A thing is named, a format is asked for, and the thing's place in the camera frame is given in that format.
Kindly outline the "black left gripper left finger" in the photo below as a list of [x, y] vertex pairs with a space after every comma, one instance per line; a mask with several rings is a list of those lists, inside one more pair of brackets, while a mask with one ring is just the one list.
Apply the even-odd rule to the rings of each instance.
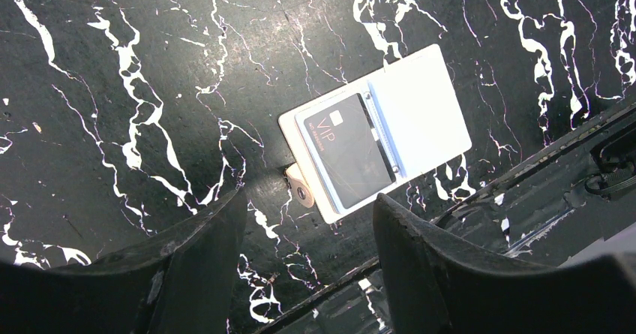
[[92, 264], [1, 265], [3, 333], [224, 333], [246, 226], [243, 190]]

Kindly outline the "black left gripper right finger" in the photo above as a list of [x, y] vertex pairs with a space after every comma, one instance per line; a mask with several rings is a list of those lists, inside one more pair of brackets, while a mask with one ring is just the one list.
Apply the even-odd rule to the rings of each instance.
[[635, 255], [563, 268], [488, 251], [385, 194], [373, 234], [397, 333], [633, 333]]

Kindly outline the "black VIP card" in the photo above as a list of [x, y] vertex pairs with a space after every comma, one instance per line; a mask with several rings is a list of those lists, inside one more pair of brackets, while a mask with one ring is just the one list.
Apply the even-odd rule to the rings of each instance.
[[334, 98], [298, 115], [331, 203], [344, 213], [396, 183], [387, 152], [361, 94]]

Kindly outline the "beige card holder wallet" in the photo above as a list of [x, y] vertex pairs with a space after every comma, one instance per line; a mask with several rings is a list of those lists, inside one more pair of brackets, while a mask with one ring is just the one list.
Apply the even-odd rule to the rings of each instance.
[[[355, 93], [364, 99], [397, 181], [351, 210], [338, 213], [297, 117]], [[283, 113], [278, 123], [294, 157], [285, 171], [292, 195], [304, 207], [317, 208], [329, 224], [371, 203], [378, 194], [389, 193], [465, 153], [472, 145], [448, 67], [436, 44]]]

